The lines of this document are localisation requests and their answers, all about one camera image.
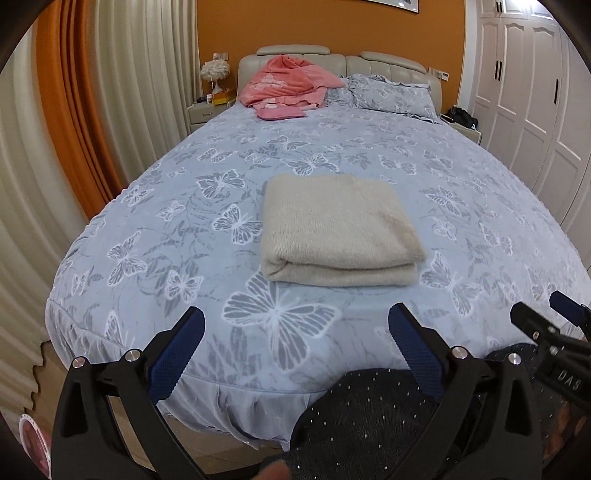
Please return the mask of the yellow box on nightstand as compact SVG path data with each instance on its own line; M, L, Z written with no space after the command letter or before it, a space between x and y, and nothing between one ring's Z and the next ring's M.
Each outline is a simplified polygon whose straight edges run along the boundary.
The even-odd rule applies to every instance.
M214 105L225 105L225 104L228 104L232 101L235 101L235 97L236 97L235 89L229 89L229 90L221 90L219 92L212 94L211 99L212 99L212 103Z

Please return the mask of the pink hoodie on bed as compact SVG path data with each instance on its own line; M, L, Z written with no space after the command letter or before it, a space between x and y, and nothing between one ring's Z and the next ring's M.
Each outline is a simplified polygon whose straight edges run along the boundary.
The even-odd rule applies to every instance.
M262 110L274 107L317 109L325 103L329 89L346 83L322 66L304 58L279 55L266 62L238 94L245 107Z

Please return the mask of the orange curtain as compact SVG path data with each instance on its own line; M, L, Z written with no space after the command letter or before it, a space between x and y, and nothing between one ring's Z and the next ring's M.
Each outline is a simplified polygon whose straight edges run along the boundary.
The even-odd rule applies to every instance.
M68 183L91 219L123 188L93 87L91 1L53 1L36 21L36 69L43 114Z

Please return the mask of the round pink white object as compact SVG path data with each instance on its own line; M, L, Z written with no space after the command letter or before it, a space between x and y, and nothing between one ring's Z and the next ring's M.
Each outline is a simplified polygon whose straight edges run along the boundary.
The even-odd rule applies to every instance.
M20 416L18 431L20 443L26 454L40 471L48 479L51 479L51 439L49 436L28 414Z

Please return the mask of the folded pink garment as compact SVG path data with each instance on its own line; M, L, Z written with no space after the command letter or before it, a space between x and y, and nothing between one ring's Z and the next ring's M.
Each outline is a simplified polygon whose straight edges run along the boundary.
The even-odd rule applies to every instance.
M270 105L266 108L260 108L257 110L256 116L264 121L279 121L304 118L307 114L305 114L305 112L299 107Z

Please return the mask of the black bag on nightstand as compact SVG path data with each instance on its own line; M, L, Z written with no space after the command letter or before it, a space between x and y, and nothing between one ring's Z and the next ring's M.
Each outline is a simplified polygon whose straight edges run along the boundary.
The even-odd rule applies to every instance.
M446 118L452 122L457 123L465 128L477 130L479 121L473 117L468 111L459 106L452 106L446 113Z

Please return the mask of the dark speckled trousers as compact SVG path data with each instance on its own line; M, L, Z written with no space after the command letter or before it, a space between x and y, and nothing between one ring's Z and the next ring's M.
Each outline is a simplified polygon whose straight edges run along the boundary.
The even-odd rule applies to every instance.
M386 479L428 426L437 403L408 370L349 372L301 414L290 449L260 479Z

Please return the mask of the beige sweater with black hearts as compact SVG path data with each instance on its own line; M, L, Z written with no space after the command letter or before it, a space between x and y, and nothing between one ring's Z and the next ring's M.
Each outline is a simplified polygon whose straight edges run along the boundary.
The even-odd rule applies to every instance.
M427 258L394 188L346 174L266 184L260 270L319 287L408 286Z

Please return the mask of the blue floral pillow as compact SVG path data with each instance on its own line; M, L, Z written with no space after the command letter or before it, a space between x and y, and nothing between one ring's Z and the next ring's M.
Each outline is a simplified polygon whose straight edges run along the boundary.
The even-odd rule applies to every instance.
M342 81L344 87L328 89L325 105L357 107L439 122L428 84L396 82L378 74L353 74Z

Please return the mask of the framed wall picture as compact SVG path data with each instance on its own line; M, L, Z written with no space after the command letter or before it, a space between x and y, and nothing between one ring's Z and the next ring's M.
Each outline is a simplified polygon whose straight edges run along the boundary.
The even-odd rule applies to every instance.
M420 11L419 0L368 0L369 2L403 9L418 14Z

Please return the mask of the white nightstand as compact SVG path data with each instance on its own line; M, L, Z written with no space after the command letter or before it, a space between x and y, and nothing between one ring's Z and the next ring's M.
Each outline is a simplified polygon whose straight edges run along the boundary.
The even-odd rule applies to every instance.
M444 123L448 124L454 130L458 131L459 133L461 133L462 135L464 135L465 137L467 137L468 139L473 141L474 143L476 143L478 145L481 144L482 134L477 129L467 128L467 127L461 125L460 123L455 122L453 119L449 118L446 115L441 115L441 120Z
M228 104L214 105L213 103L193 103L187 108L189 118L189 131L191 133L197 131L204 126L209 120L228 110L234 101Z

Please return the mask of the cream pleated curtain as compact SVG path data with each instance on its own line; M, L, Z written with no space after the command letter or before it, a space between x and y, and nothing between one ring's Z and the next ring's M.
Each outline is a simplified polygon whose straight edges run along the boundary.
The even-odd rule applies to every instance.
M89 219L43 114L36 21L53 1L1 5L1 411L32 405L53 275ZM189 132L200 94L197 3L91 1L93 87L123 188Z

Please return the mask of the blue butterfly bed cover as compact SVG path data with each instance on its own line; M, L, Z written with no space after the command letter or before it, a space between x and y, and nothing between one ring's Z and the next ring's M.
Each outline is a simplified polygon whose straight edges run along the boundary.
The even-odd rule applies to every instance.
M590 278L551 213L443 123L332 105L218 115L155 162L73 242L46 305L64 363L141 349L187 308L205 334L163 409L195 430L287 443L342 375L406 363L405 304L473 355L524 341L524 302L562 330Z

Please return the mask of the left white nightstand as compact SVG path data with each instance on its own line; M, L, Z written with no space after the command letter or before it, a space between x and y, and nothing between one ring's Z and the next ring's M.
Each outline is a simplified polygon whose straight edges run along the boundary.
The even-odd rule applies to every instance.
M197 131L204 126L209 120L228 110L234 101L228 104L214 105L213 103L193 103L187 108L189 118L189 131L191 133Z

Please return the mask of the right white nightstand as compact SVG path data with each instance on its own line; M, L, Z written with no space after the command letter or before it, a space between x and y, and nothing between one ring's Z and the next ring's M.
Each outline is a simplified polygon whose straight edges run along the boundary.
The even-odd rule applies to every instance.
M459 133L461 133L462 135L464 135L465 137L467 137L468 139L473 141L474 143L476 143L478 145L481 144L482 134L477 129L467 128L467 127L461 125L460 123L455 122L453 119L449 118L446 115L441 115L441 120L444 123L448 124L454 130L458 131Z

